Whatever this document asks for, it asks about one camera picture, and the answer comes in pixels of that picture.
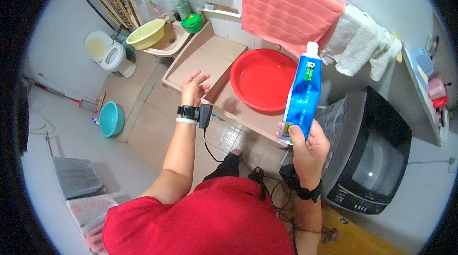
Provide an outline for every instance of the toilet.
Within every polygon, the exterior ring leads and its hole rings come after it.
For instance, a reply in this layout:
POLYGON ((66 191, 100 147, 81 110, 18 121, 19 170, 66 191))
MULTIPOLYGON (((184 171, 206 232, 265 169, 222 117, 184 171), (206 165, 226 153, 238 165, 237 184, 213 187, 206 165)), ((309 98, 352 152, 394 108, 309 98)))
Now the toilet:
POLYGON ((84 39, 84 49, 105 70, 132 76, 136 65, 126 58, 125 48, 101 30, 93 30, 84 39))

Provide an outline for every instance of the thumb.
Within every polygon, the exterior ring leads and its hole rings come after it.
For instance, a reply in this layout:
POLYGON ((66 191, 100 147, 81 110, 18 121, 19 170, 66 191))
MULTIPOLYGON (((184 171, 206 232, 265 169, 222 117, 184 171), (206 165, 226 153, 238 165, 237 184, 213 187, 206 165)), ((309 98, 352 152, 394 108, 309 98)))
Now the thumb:
POLYGON ((288 129, 294 152, 298 154, 309 153, 306 146, 306 138, 298 125, 292 125, 288 129))

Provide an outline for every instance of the control panel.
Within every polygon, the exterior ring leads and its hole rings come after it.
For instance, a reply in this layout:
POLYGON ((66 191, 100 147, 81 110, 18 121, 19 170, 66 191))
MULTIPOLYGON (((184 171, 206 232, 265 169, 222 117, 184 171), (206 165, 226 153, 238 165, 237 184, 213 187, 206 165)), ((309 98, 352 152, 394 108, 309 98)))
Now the control panel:
POLYGON ((341 189, 338 184, 334 185, 331 189, 327 199, 347 210, 366 214, 379 214, 386 207, 384 204, 373 203, 361 197, 355 196, 350 192, 341 189))

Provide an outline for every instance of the toothpaste tube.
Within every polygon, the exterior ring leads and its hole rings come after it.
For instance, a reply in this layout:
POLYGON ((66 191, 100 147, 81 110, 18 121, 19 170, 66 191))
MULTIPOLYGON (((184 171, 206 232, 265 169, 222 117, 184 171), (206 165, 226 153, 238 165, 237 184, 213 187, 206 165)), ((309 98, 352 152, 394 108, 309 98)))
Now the toothpaste tube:
POLYGON ((292 144, 288 132, 288 128, 292 125, 300 126, 307 139, 320 93, 321 58, 318 56, 318 44, 309 42, 307 52, 301 55, 294 82, 289 90, 277 140, 279 143, 292 144))

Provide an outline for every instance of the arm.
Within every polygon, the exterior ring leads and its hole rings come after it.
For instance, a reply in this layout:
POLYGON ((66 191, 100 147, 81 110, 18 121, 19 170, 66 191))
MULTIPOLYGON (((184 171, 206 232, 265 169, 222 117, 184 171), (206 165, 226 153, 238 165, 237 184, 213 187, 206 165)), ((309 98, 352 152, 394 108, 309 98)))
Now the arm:
MULTIPOLYGON (((313 120, 309 136, 305 141, 299 126, 290 126, 289 134, 294 149, 294 168, 301 187, 313 190, 320 183, 321 172, 329 151, 329 141, 316 120, 313 120)), ((322 211, 321 197, 316 203, 294 196, 294 231, 291 241, 295 242, 297 254, 316 254, 321 240, 322 211)))
MULTIPOLYGON (((200 70, 188 76, 181 86, 181 105, 198 107, 210 84, 201 85, 210 75, 199 75, 200 70)), ((163 204, 177 203, 192 186, 194 155, 196 153, 196 126, 178 122, 165 154, 162 172, 152 186, 141 196, 152 196, 163 204)))

